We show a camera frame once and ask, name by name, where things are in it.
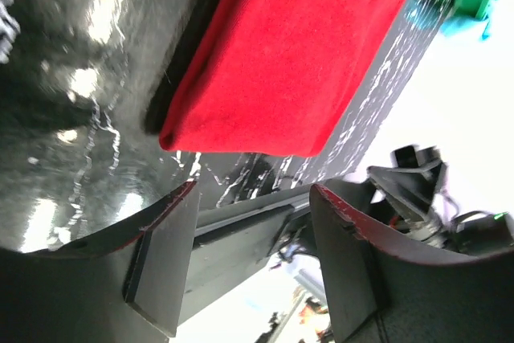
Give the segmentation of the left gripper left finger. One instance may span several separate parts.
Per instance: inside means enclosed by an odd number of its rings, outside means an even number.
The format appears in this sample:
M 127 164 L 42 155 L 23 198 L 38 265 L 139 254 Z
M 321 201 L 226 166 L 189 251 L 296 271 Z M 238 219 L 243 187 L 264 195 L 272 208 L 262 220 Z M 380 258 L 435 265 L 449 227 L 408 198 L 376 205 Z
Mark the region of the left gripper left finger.
M 55 250 L 2 249 L 2 341 L 174 337 L 199 199 L 195 182 L 186 182 L 152 206 Z

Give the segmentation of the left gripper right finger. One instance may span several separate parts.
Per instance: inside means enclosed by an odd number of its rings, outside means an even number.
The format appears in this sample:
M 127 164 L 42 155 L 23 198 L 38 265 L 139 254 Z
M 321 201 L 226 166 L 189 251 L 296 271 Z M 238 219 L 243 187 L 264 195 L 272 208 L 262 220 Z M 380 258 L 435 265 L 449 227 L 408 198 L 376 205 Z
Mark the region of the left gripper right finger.
M 312 225 L 338 342 L 510 342 L 513 254 L 469 256 L 413 240 L 325 186 Z

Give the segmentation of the red t shirt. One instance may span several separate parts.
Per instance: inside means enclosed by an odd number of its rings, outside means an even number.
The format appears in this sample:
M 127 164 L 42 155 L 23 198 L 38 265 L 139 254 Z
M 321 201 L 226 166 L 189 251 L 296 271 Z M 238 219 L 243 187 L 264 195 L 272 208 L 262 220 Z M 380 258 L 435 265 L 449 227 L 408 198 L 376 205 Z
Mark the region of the red t shirt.
M 171 100 L 167 151 L 319 154 L 406 0 L 220 0 Z

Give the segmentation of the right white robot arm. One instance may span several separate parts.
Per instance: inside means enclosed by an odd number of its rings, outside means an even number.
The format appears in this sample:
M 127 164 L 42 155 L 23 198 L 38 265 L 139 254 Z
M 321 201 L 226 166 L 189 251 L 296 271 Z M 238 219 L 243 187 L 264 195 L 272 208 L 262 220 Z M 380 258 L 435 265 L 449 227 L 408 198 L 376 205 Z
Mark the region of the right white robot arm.
M 392 166 L 370 166 L 368 179 L 393 214 L 382 222 L 400 233 L 464 255 L 513 249 L 508 212 L 462 212 L 447 190 L 447 163 L 434 146 L 408 145 L 391 153 Z

